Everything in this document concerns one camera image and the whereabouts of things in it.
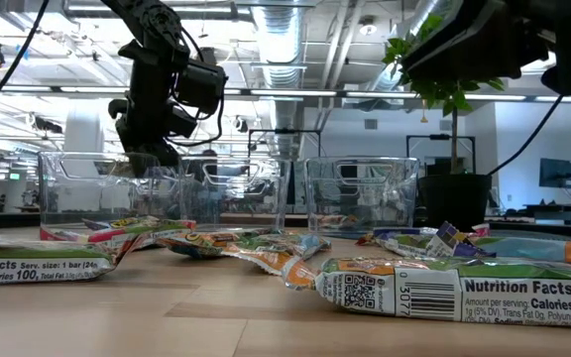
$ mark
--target qr code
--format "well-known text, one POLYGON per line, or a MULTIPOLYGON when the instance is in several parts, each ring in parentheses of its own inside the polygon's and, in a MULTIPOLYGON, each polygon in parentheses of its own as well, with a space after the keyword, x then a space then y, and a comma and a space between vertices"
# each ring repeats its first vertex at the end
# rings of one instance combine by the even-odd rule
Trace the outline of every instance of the qr code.
POLYGON ((376 279, 357 275, 345 275, 345 307, 376 307, 374 287, 376 279))

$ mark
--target plant stem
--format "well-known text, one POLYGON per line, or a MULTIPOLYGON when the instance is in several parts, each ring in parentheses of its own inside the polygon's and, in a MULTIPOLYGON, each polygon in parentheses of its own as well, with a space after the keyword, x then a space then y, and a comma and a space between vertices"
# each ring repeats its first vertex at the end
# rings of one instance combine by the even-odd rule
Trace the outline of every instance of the plant stem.
POLYGON ((451 174, 457 173, 457 107, 453 108, 453 135, 451 136, 451 174))

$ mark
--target black pot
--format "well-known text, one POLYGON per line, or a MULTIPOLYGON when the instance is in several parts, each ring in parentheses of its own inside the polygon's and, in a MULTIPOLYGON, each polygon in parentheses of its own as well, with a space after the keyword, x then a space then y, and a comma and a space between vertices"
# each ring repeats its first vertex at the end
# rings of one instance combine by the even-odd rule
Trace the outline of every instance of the black pot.
POLYGON ((438 228, 444 221, 464 232, 484 223, 491 177, 486 175, 436 175, 417 182, 426 206, 427 224, 438 228))

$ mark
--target computer monitor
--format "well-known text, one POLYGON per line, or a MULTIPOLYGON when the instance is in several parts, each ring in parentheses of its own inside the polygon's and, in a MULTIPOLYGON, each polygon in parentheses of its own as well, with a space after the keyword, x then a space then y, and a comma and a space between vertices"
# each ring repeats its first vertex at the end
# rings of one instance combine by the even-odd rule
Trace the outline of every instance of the computer monitor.
POLYGON ((571 161, 541 159, 539 166, 539 186, 571 188, 571 161))

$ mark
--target potted plant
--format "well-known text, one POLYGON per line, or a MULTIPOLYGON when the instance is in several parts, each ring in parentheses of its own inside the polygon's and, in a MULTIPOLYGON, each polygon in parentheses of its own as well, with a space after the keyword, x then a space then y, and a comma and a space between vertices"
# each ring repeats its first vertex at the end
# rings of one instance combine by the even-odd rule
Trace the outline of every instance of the potted plant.
MULTIPOLYGON (((398 64, 410 53, 413 46, 425 41, 442 22, 442 18, 429 15, 415 36, 404 39, 390 39, 386 64, 398 64)), ((480 89, 480 83, 486 83, 497 90, 504 90, 504 83, 498 78, 483 80, 413 80, 408 73, 400 69, 399 85, 409 85, 411 91, 421 98, 429 109, 442 105, 442 116, 452 115, 453 133, 451 136, 451 172, 450 175, 428 176, 418 180, 418 190, 422 202, 426 205, 428 224, 439 227, 448 221, 462 230, 471 230, 475 224, 484 221, 491 177, 486 175, 462 174, 463 168, 457 167, 457 124, 459 110, 472 110, 466 100, 466 93, 480 89)))

